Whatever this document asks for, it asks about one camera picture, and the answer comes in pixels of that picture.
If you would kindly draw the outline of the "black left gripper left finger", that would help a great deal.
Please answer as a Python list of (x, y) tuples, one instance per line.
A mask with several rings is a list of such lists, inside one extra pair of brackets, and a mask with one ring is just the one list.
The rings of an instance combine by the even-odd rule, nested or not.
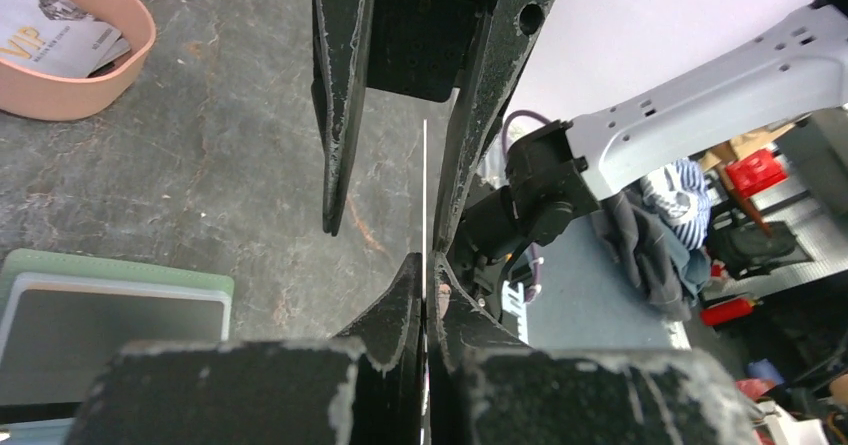
[(328, 339), (139, 342), (93, 382), (69, 444), (416, 444), (422, 257)]

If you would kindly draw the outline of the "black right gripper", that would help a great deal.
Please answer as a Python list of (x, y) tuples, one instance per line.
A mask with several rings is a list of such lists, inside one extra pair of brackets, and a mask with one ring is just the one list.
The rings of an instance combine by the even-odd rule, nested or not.
[(447, 252), (495, 121), (508, 107), (554, 2), (312, 0), (311, 92), (324, 151), (323, 230), (339, 233), (367, 86), (445, 102), (472, 43), (436, 195), (432, 250)]

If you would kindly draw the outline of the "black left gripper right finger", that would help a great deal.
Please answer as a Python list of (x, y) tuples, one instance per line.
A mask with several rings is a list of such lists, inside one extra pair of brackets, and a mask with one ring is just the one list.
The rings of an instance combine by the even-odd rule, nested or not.
[(436, 444), (754, 444), (744, 396), (700, 350), (534, 349), (489, 317), (446, 257), (427, 262)]

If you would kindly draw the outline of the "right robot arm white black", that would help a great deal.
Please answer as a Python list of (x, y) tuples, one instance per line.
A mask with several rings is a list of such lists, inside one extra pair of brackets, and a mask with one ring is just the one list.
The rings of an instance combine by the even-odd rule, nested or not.
[(521, 139), (482, 215), (492, 257), (546, 244), (676, 158), (847, 101), (847, 0), (592, 0), (603, 44), (564, 29), (564, 0), (311, 0), (322, 226), (337, 234), (364, 97), (454, 101), (430, 250), (459, 244), (473, 174), (515, 101), (553, 88), (569, 118)]

